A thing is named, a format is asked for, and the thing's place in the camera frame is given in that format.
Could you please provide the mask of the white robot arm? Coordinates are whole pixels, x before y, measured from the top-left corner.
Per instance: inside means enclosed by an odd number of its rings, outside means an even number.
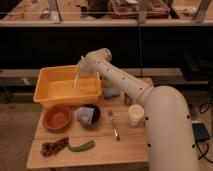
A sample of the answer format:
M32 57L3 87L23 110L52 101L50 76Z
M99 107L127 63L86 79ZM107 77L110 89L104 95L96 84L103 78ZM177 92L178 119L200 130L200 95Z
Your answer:
M184 96L171 86L154 87L110 63L109 49L82 56L81 70L93 70L111 80L145 113L150 171L200 171L190 112Z

